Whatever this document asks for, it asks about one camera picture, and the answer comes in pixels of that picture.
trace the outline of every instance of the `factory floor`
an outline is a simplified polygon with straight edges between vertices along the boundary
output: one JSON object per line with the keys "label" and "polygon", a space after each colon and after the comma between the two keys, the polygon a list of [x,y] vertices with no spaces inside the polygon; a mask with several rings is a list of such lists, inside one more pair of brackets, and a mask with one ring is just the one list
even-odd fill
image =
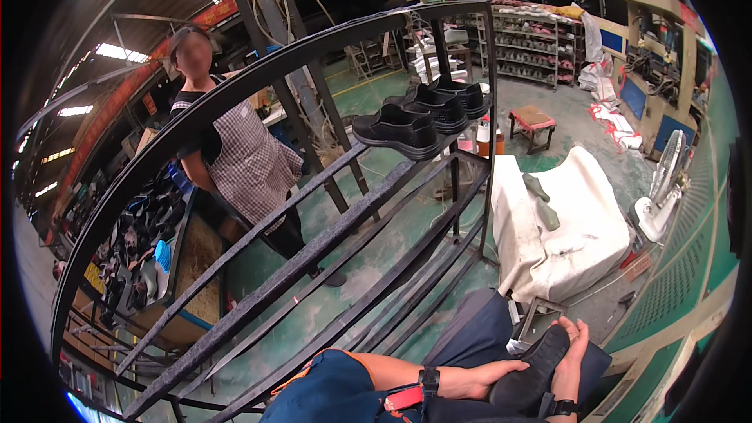
{"label": "factory floor", "polygon": [[[359,81],[350,74],[347,70],[347,63],[344,61],[328,67],[325,74],[334,95],[334,101],[337,103],[342,116],[375,112],[380,107],[383,98],[395,94],[404,94],[409,80],[408,76],[401,71],[385,71],[374,76],[370,82]],[[543,85],[517,80],[499,80],[498,93],[498,121],[507,136],[509,128],[507,116],[510,108],[534,105],[557,121],[557,129],[553,135],[550,149],[547,151],[529,156],[526,155],[527,141],[523,137],[506,141],[506,153],[517,156],[517,163],[522,172],[550,170],[564,160],[572,146],[580,144],[593,154],[601,168],[606,172],[614,187],[616,201],[623,211],[628,211],[630,203],[647,193],[651,183],[652,169],[642,156],[635,151],[617,153],[617,147],[611,136],[605,134],[605,128],[593,121],[588,113],[588,107],[592,103],[588,92],[564,85],[560,85],[558,90],[553,92],[550,87]],[[376,186],[402,160],[404,158],[400,154],[385,148],[369,149],[358,158],[371,188]],[[421,175],[417,176],[400,195],[410,191],[421,179]],[[341,271],[347,276],[347,282],[342,287],[319,288],[303,300],[267,337],[251,350],[226,365],[213,377],[211,383],[207,382],[193,392],[190,395],[191,398],[228,403],[294,356],[326,324],[329,324],[339,313],[361,298],[421,238],[432,220],[447,208],[448,203],[442,205],[442,202],[432,198],[434,188],[441,183],[441,175],[439,175],[434,185],[426,186],[418,197],[414,198],[400,211],[390,222],[388,229],[382,231],[355,258],[343,266]],[[350,204],[362,197],[348,168],[340,171],[337,184]],[[385,205],[381,212],[388,211],[396,201],[401,199],[400,195],[396,197],[396,200]],[[461,218],[462,230],[468,230],[472,226],[475,219],[481,215],[481,208],[482,199],[479,195],[465,210]],[[303,235],[308,241],[324,231],[340,216],[323,188],[318,188],[311,196],[301,202],[298,205],[298,211],[302,220]],[[361,228],[361,232],[368,229],[372,223],[371,219],[367,221]],[[326,268],[335,261],[343,250],[354,242],[355,238],[356,236],[349,237],[332,254],[328,255],[320,263],[320,266]],[[486,257],[495,260],[494,239],[491,229],[489,229],[485,244]],[[461,268],[466,259],[467,256],[464,255],[456,261],[449,273],[439,283],[439,286],[419,305],[415,313],[420,313],[421,306],[425,307],[432,302],[432,298],[443,289],[443,286],[454,276],[454,271]],[[260,240],[254,242],[243,250],[227,268],[225,284],[230,295],[240,301],[260,286],[284,262],[285,260],[269,249],[266,244]],[[579,301],[577,305],[570,308],[568,315],[571,318],[581,318],[590,325],[590,338],[594,343],[600,343],[606,338],[614,325],[618,323],[621,315],[624,314],[625,308],[617,304],[619,298],[630,291],[638,291],[647,276],[643,275],[635,279],[634,282],[628,282],[626,278],[619,278],[620,274],[621,270],[617,269],[616,272],[598,281],[588,291],[579,293],[565,301],[567,304]],[[296,291],[305,287],[309,282],[310,279],[307,277],[301,279],[298,284],[287,291],[233,341],[237,343],[245,338],[254,328],[272,315],[278,307],[287,300],[291,300]],[[612,284],[602,289],[602,286],[609,283]],[[495,288],[498,285],[499,271],[497,268],[491,266],[490,262],[475,264],[465,274],[465,277],[441,308],[412,338],[397,350],[394,356],[412,362],[420,362],[435,343],[443,326],[451,319],[459,300],[467,292],[479,287]],[[589,296],[593,291],[597,291],[597,294]],[[389,300],[383,301],[381,306],[388,304],[388,302]],[[381,306],[348,331],[337,344],[343,345],[358,330],[370,323]],[[532,325],[535,332],[531,330],[527,337],[531,338],[541,334],[553,316],[555,315],[536,318]],[[400,330],[401,327],[398,327],[396,333],[392,336],[398,336]],[[390,342],[390,338],[385,340],[386,344]],[[217,357],[224,355],[231,347],[232,344],[228,344],[226,349],[217,353]],[[381,349],[383,347],[376,348],[375,352],[378,353]],[[163,413],[159,407],[155,406],[150,409],[142,417],[143,421],[164,421],[165,414],[168,419],[174,418],[171,412]],[[213,412],[200,409],[181,408],[188,422],[203,421],[213,414]],[[158,414],[161,414],[161,419],[154,419]],[[234,422],[258,421],[258,418],[259,416],[255,415],[242,415],[234,418]]]}

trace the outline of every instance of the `white machine cover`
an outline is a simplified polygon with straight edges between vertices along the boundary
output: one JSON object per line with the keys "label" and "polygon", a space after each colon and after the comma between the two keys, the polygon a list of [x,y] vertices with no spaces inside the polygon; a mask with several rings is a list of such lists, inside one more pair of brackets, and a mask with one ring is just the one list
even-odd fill
{"label": "white machine cover", "polygon": [[595,157],[575,146],[559,166],[531,174],[550,196],[561,227],[553,232],[535,209],[513,155],[497,155],[493,238],[501,264],[499,292],[517,302],[561,302],[592,286],[628,252],[631,235],[614,190]]}

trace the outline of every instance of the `wooden stool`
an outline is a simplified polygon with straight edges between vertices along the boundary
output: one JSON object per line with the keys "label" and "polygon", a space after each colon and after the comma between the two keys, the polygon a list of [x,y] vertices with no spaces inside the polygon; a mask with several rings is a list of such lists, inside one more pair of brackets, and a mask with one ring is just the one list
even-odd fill
{"label": "wooden stool", "polygon": [[[530,139],[530,145],[527,148],[527,155],[535,154],[536,152],[544,151],[551,146],[551,134],[557,127],[557,123],[552,117],[543,113],[539,109],[528,105],[527,107],[512,109],[509,112],[509,119],[512,123],[512,128],[509,132],[509,140],[512,140],[515,134],[522,133],[525,137]],[[514,130],[514,122],[519,123],[521,129]],[[535,134],[548,128],[548,141],[540,146],[535,145]]]}

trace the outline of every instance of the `electric fan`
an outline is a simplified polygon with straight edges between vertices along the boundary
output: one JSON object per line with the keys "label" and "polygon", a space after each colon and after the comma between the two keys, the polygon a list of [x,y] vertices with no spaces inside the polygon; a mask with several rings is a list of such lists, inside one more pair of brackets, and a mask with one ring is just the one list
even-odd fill
{"label": "electric fan", "polygon": [[663,149],[658,168],[653,172],[649,197],[634,202],[640,230],[651,242],[658,242],[665,233],[674,205],[682,197],[679,176],[687,158],[687,137],[674,129]]}

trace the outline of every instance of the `checkered apron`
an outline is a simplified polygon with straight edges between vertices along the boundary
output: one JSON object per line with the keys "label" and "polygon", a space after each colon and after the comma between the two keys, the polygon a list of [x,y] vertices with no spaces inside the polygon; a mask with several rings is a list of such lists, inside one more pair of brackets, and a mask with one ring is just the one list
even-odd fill
{"label": "checkered apron", "polygon": [[[173,108],[190,104],[175,102]],[[254,225],[281,206],[287,192],[301,176],[303,160],[269,133],[261,118],[244,99],[214,121],[222,151],[209,175],[220,194]],[[285,220],[275,222],[266,233]]]}

